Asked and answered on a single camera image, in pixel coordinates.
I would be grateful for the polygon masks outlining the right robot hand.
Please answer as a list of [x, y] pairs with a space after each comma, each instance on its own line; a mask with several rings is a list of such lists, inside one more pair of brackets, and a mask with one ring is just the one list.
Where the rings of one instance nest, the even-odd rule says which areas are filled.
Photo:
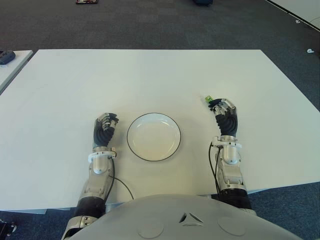
[[226, 98], [217, 98], [209, 101], [208, 107], [215, 116], [221, 136], [236, 137], [238, 130], [236, 106]]

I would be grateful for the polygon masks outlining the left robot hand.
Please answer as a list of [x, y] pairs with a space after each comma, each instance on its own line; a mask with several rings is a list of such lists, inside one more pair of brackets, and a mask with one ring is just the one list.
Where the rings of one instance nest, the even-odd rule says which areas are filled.
[[107, 147], [113, 138], [119, 119], [115, 113], [106, 112], [99, 116], [94, 123], [93, 148]]

